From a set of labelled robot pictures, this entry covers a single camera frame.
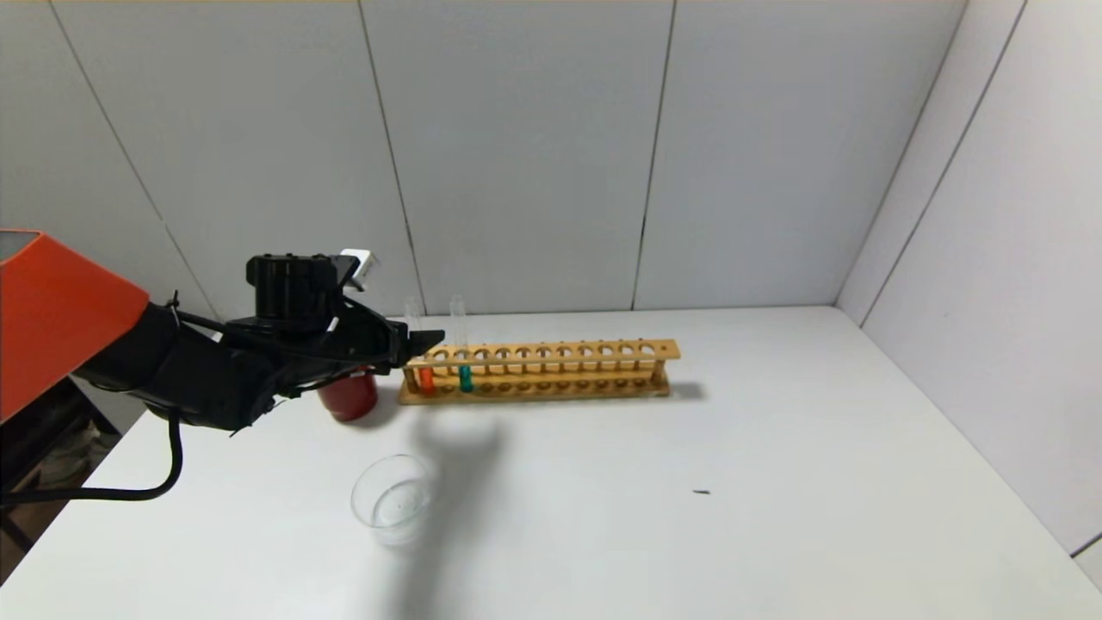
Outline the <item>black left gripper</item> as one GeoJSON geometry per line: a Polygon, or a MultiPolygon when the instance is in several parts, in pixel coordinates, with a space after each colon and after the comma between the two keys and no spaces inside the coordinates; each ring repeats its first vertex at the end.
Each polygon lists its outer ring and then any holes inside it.
{"type": "Polygon", "coordinates": [[[403,368],[410,357],[425,357],[445,340],[445,331],[406,330],[406,325],[388,320],[356,300],[341,298],[336,307],[333,346],[346,360],[383,376],[403,368]]]}

